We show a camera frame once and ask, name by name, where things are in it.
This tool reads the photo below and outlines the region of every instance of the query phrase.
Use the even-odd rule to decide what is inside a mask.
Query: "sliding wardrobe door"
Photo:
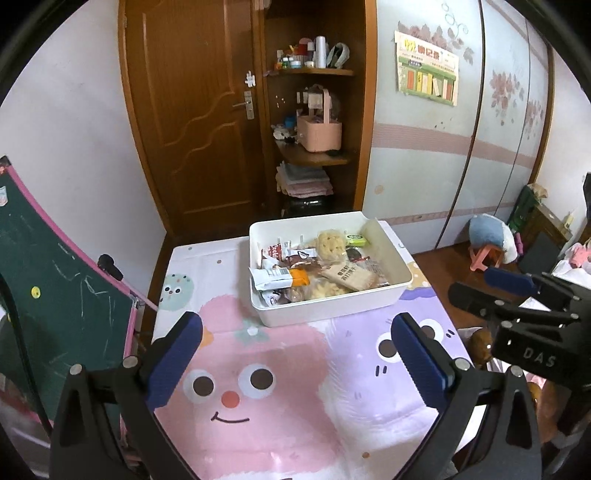
[[[525,18],[504,0],[482,0],[485,81],[476,140],[456,205],[438,247],[464,241],[475,213],[502,204],[521,142],[530,54]]]
[[[530,91],[525,109],[525,122],[513,171],[496,211],[496,216],[505,222],[509,219],[521,189],[530,179],[540,148],[548,99],[548,48],[529,22],[527,33],[530,41]]]
[[[478,0],[377,0],[377,8],[378,84],[363,212],[386,219],[411,252],[420,252],[433,249],[441,234],[474,132],[480,9]],[[398,91],[396,30],[459,56],[457,106]]]

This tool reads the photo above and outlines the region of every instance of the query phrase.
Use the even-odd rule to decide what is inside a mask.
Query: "pink basket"
[[[326,152],[340,150],[343,124],[330,121],[330,96],[327,89],[324,94],[324,118],[322,123],[314,123],[314,116],[300,116],[297,119],[297,131],[300,144],[308,152]]]

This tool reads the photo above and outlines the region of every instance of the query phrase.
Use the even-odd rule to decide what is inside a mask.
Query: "poster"
[[[432,43],[394,32],[398,90],[457,106],[459,57]]]

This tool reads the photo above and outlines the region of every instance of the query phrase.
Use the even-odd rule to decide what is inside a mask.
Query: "wooden door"
[[[247,233],[265,202],[259,123],[236,106],[256,104],[250,0],[125,1],[136,142],[175,236]]]

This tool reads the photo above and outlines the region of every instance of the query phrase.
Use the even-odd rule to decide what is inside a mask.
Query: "green cartoon face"
[[[193,280],[187,275],[179,273],[166,275],[162,293],[160,294],[159,308],[171,312],[182,309],[189,303],[194,286]]]

